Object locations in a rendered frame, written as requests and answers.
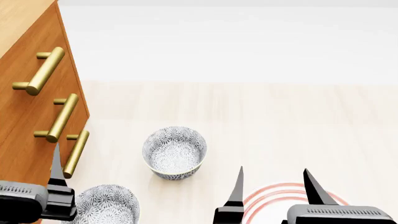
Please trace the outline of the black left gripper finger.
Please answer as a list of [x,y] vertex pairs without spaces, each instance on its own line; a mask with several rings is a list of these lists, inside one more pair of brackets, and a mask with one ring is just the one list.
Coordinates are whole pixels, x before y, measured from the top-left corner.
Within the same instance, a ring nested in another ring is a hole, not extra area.
[[58,207],[60,210],[76,209],[75,191],[68,187],[63,174],[59,143],[56,143],[53,152],[53,161],[50,178],[47,184],[47,192],[49,194],[47,205]]

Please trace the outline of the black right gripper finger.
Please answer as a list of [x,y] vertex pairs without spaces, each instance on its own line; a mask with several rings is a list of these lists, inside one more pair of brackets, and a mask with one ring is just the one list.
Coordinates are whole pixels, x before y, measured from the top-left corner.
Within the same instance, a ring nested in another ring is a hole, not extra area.
[[338,205],[322,188],[308,169],[304,169],[303,182],[310,205]]
[[216,208],[212,224],[242,224],[244,216],[243,204],[244,172],[240,167],[238,178],[228,201]]

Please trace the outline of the wooden three-drawer cabinet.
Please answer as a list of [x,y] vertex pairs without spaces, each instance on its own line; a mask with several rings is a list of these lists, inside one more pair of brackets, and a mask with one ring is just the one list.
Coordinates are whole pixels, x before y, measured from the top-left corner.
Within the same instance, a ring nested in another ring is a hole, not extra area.
[[[61,47],[65,55],[37,96],[13,90],[29,82],[44,59],[37,52]],[[62,105],[56,98],[74,93],[78,102],[57,143],[61,162],[72,150],[68,134],[79,134],[90,117],[58,0],[0,0],[0,180],[46,185],[56,143],[35,138],[49,131]]]

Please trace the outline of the white plate with red rings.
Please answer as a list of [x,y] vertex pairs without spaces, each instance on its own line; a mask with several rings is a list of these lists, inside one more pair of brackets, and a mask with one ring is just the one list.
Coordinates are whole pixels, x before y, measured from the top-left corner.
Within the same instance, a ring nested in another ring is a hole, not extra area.
[[257,188],[244,198],[242,224],[281,224],[293,205],[307,205],[303,183],[284,182]]

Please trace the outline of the grey floral patterned bowl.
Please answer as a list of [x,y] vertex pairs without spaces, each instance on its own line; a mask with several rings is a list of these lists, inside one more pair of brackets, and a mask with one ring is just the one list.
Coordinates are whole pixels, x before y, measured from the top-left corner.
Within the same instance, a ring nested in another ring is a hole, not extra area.
[[117,184],[101,184],[75,197],[77,215],[60,224],[139,224],[141,209],[137,197]]
[[149,169],[165,180],[191,177],[207,153],[205,138],[185,126],[169,126],[153,132],[144,141],[142,156]]

